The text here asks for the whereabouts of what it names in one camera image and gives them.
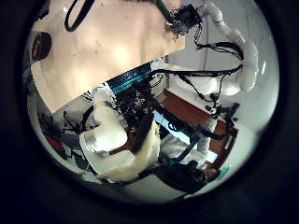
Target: wooden floor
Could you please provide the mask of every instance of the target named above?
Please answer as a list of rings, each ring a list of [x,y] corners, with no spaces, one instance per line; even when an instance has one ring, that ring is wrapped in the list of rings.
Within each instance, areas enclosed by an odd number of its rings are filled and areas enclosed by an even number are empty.
[[[164,107],[169,110],[171,113],[176,115],[178,118],[188,122],[188,123],[200,123],[203,125],[207,119],[209,119],[210,115],[194,105],[184,101],[183,99],[177,97],[175,94],[170,91],[164,91],[166,98],[163,101]],[[232,142],[227,149],[225,149],[225,145],[228,139],[223,139],[222,141],[217,141],[212,139],[210,142],[210,150],[218,154],[218,158],[214,161],[214,163],[207,163],[210,167],[220,168],[229,155],[235,139],[237,137],[237,129],[234,129],[232,133]],[[218,124],[216,126],[216,130],[214,133],[224,134],[225,133],[225,123],[221,120],[218,120]]]

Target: electronic component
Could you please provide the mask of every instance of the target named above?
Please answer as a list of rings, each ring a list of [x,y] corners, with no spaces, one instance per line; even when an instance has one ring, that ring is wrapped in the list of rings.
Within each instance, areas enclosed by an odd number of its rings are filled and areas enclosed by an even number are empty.
[[[127,90],[134,82],[140,82],[150,76],[150,63],[145,63],[107,82],[115,95]]]

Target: black strap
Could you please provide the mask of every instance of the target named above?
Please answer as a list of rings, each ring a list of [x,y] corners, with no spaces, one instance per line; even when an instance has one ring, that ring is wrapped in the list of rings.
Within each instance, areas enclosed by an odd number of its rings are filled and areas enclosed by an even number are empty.
[[[76,3],[78,0],[74,0],[72,6],[68,9],[67,13],[66,13],[66,17],[64,20],[64,27],[65,30],[68,32],[74,32],[83,22],[83,20],[85,19],[85,17],[87,16],[88,12],[90,11],[91,7],[93,6],[94,0],[85,0],[84,5],[81,9],[81,11],[79,12],[76,20],[74,21],[73,25],[70,26],[69,25],[69,16],[71,14],[71,12],[73,11]]]

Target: wire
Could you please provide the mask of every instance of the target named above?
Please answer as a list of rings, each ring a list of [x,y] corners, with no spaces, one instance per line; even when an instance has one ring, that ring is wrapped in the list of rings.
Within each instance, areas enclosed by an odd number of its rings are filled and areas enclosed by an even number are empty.
[[[213,47],[211,47],[211,49],[213,49],[214,51],[217,51],[217,52],[219,52],[219,53],[230,53],[230,54],[232,54],[233,56],[235,56],[238,60],[241,60],[241,56],[240,56],[239,54],[237,54],[237,53],[235,53],[235,52],[232,52],[232,51],[230,51],[230,50],[228,50],[228,49],[223,49],[223,48],[213,48]]]
[[[75,19],[74,23],[72,26],[69,25],[69,16],[72,13],[75,5],[77,4],[78,0],[74,0],[73,4],[71,7],[68,9],[65,20],[64,20],[64,27],[65,30],[68,32],[74,32],[77,30],[77,28],[82,24],[84,21],[85,17],[87,16],[88,12],[90,11],[91,7],[93,6],[94,0],[85,0],[81,11],[79,12],[77,18]]]
[[[217,97],[218,97],[218,98],[219,98],[220,95],[221,95],[222,82],[223,82],[223,80],[225,79],[226,76],[227,76],[227,75],[224,75],[224,76],[222,77],[222,79],[221,79],[221,84],[220,84],[220,87],[219,87],[219,92],[218,92],[218,94],[217,94]]]
[[[228,70],[220,70],[220,71],[172,71],[172,70],[166,70],[166,69],[157,69],[151,72],[151,75],[155,75],[157,73],[167,73],[167,74],[174,74],[182,77],[220,77],[222,75],[231,75],[237,71],[239,71],[243,67],[242,64],[240,64],[237,68],[228,69]]]

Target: red object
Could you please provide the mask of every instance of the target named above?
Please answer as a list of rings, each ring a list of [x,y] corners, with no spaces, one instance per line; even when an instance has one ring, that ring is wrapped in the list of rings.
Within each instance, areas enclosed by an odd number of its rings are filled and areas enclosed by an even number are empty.
[[[52,136],[44,133],[45,137],[47,138],[48,142],[55,147],[58,150],[64,150],[63,146],[61,145],[61,143],[59,141],[57,141],[56,139],[54,139]]]

